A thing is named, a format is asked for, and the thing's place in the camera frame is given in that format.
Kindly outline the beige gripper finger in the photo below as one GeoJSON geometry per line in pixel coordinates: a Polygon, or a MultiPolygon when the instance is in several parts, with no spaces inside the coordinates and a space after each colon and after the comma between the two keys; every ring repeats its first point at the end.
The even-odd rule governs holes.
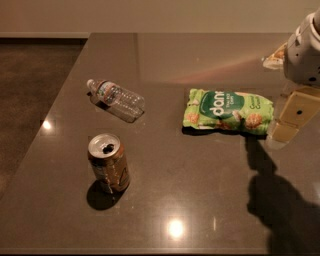
{"type": "Polygon", "coordinates": [[[320,111],[320,89],[300,87],[283,101],[268,131],[269,144],[287,144],[320,111]]]}

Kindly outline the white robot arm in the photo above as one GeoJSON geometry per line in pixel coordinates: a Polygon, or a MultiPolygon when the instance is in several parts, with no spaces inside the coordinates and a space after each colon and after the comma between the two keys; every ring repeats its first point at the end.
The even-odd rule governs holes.
{"type": "Polygon", "coordinates": [[[288,144],[320,110],[320,9],[304,18],[283,48],[287,79],[277,103],[267,141],[288,144]]]}

